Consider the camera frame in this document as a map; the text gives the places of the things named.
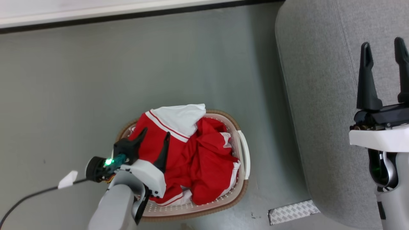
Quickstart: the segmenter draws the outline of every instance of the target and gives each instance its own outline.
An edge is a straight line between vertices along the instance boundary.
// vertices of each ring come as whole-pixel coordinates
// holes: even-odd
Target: black baseboard strip
[[[202,10],[209,10],[209,9],[220,9],[220,8],[227,8],[227,7],[238,7],[238,6],[244,6],[244,5],[254,5],[254,4],[260,4],[260,3],[281,2],[281,1],[284,1],[284,0],[240,0],[240,1],[223,2],[223,3],[217,3],[217,4],[211,4],[211,5],[200,5],[200,6],[193,6],[193,7],[164,9],[164,10],[157,10],[157,11],[138,12],[138,13],[132,13],[132,14],[119,14],[119,15],[104,16],[104,17],[97,17],[97,18],[85,18],[85,19],[78,19],[78,20],[55,22],[55,23],[44,23],[44,24],[38,24],[38,25],[26,25],[26,26],[19,26],[19,27],[2,28],[0,29],[0,34],[8,34],[8,33],[23,32],[23,31],[38,30],[38,29],[49,29],[49,28],[65,27],[65,26],[73,26],[73,25],[83,25],[83,24],[90,24],[90,23],[101,23],[101,22],[132,19],[132,18],[145,18],[145,17],[152,17],[152,16],[159,16],[159,15],[179,14],[179,13],[202,11]]]

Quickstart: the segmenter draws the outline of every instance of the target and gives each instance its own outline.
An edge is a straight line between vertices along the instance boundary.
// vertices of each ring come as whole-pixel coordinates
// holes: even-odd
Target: brown basket rim
[[[229,119],[232,122],[232,124],[234,125],[236,130],[240,130],[240,126],[238,125],[238,123],[228,113],[220,111],[220,110],[215,110],[215,109],[207,109],[206,113],[222,115],[222,116],[226,117],[227,119]],[[119,134],[118,134],[115,141],[117,142],[122,137],[124,132],[128,129],[128,127],[136,124],[137,121],[138,121],[138,118],[134,119],[131,122],[129,122],[128,124],[126,124],[126,126],[124,126],[124,128],[119,132]],[[236,205],[244,197],[244,195],[246,194],[247,187],[248,187],[248,180],[244,180],[243,181],[243,186],[241,187],[241,190],[240,190],[240,193],[238,194],[238,196],[232,202],[229,202],[229,203],[227,203],[225,205],[221,205],[221,206],[214,207],[214,208],[207,209],[207,210],[203,210],[203,211],[194,212],[194,213],[191,213],[191,214],[179,214],[179,215],[172,215],[172,216],[166,216],[166,217],[142,216],[142,221],[144,221],[144,222],[175,221],[175,220],[189,219],[189,218],[194,218],[194,217],[199,217],[199,216],[212,214],[212,213],[215,213],[215,212],[220,212],[220,211],[223,211],[225,209],[231,208],[234,205]]]

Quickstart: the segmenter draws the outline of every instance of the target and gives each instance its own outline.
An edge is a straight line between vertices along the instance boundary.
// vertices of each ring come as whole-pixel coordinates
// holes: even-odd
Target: laundry basket
[[[231,134],[230,144],[232,146],[233,155],[241,162],[236,185],[226,195],[204,205],[188,203],[184,205],[160,207],[156,205],[155,202],[149,201],[146,205],[142,221],[159,222],[204,216],[230,208],[243,198],[247,190],[250,175],[250,153],[246,138],[241,132],[237,122],[227,113],[219,110],[206,110],[205,117],[223,122],[227,127],[227,131]],[[128,123],[118,134],[116,141],[128,137],[132,133],[137,121],[138,119]]]

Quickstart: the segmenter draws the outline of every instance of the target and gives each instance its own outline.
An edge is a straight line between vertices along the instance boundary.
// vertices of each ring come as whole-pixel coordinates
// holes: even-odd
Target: gray fabric upholstery
[[[365,149],[348,142],[360,46],[368,41],[378,96],[397,103],[397,36],[409,45],[407,0],[287,0],[276,38],[294,128],[311,196],[329,218],[381,229]]]

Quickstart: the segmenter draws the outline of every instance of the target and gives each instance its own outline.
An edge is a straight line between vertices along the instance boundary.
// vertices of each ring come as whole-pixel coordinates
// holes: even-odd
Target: white basket handle
[[[247,145],[246,137],[244,136],[243,132],[241,130],[239,130],[237,132],[238,132],[238,136],[240,137],[241,145],[243,146],[243,149],[244,149],[244,159],[246,161],[244,179],[248,180],[249,176],[250,176],[250,151],[249,151],[249,146]]]

